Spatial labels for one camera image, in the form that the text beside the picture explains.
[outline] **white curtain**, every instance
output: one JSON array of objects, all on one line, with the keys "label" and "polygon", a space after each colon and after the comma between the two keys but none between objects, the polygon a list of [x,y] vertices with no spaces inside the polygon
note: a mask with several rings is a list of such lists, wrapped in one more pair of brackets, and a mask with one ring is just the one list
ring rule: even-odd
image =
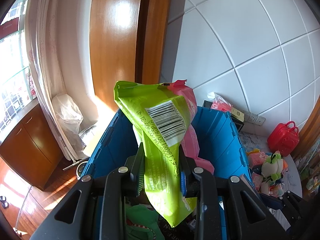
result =
[{"label": "white curtain", "polygon": [[68,160],[82,159],[60,127],[51,99],[66,94],[56,48],[56,11],[58,0],[28,0],[25,17],[26,48],[29,67],[44,116]]}]

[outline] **window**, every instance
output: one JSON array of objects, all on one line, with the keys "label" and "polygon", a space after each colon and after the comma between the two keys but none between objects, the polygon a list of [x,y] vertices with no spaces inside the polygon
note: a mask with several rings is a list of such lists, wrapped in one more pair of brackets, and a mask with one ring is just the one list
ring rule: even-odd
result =
[{"label": "window", "polygon": [[10,11],[9,17],[14,17],[16,15],[17,11],[18,11],[18,9],[16,9],[16,8],[13,9],[12,11]]},{"label": "window", "polygon": [[[27,0],[16,0],[2,24],[25,12]],[[0,40],[0,132],[36,97],[29,69],[24,30]]]}]

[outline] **plastic bag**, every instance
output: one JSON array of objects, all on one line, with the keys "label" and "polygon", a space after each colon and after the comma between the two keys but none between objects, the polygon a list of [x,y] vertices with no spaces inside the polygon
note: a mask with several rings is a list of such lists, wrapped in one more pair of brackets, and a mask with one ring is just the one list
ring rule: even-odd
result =
[{"label": "plastic bag", "polygon": [[72,148],[75,152],[82,152],[85,144],[78,134],[83,116],[78,106],[73,101],[71,96],[67,94],[57,95],[52,98],[51,102],[54,113],[58,119],[58,123],[65,133]]},{"label": "plastic bag", "polygon": [[[185,98],[192,121],[197,112],[197,103],[195,94],[193,93],[193,89],[185,85],[186,81],[187,80],[177,80],[174,83],[170,83],[168,89],[176,95],[183,96]],[[211,162],[198,157],[200,150],[198,139],[196,131],[191,124],[181,141],[181,146],[183,148],[185,156],[193,158],[198,167],[202,167],[213,174],[214,167],[212,166]]]},{"label": "plastic bag", "polygon": [[214,92],[208,93],[208,98],[212,101],[211,109],[220,110],[223,112],[231,112],[232,105]]},{"label": "plastic bag", "polygon": [[119,81],[115,102],[135,126],[145,151],[145,192],[150,203],[175,227],[196,207],[180,191],[179,145],[191,123],[188,104],[164,85]]}]

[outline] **blue plastic crate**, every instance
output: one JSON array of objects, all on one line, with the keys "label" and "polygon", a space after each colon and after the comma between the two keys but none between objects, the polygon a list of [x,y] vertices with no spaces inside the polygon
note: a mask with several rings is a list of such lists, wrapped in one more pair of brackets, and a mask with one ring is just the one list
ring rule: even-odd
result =
[{"label": "blue plastic crate", "polygon": [[[212,163],[215,176],[229,178],[231,175],[245,174],[252,182],[248,160],[229,112],[198,106],[192,126],[199,142],[199,157]],[[83,175],[90,174],[94,178],[108,175],[112,170],[123,166],[127,157],[135,155],[137,150],[138,144],[132,124],[122,111],[118,110],[91,155]],[[96,217],[100,217],[100,212],[96,213]],[[222,239],[227,239],[222,208],[220,217]]]}]

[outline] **pink package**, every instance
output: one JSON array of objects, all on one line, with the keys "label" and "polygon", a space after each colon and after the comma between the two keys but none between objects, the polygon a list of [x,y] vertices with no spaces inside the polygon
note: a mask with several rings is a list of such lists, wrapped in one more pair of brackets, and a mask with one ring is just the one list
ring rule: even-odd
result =
[{"label": "pink package", "polygon": [[253,172],[251,174],[251,178],[252,178],[252,182],[253,182],[253,185],[254,185],[255,189],[258,191],[260,186],[261,186],[261,183],[262,183],[262,180],[263,180],[263,176]]},{"label": "pink package", "polygon": [[227,112],[227,111],[231,112],[232,105],[226,100],[224,100],[222,96],[219,96],[215,92],[211,92],[211,93],[208,93],[208,98],[211,100],[213,99],[211,109],[216,109],[223,112]]},{"label": "pink package", "polygon": [[[171,90],[174,94],[178,96],[183,96],[186,99],[190,112],[190,121],[192,121],[197,112],[196,97],[193,93],[193,89],[187,87],[185,83],[186,80],[177,80],[174,83],[170,83],[168,89]],[[202,167],[213,174],[214,167],[212,166],[212,164],[209,161],[198,157],[199,144],[196,131],[192,127],[192,125],[189,126],[185,136],[183,137],[181,141],[181,146],[186,157],[193,158],[197,166]]]},{"label": "pink package", "polygon": [[267,155],[264,152],[259,153],[251,153],[248,156],[248,162],[250,169],[259,168],[262,166],[264,161],[266,160]]}]

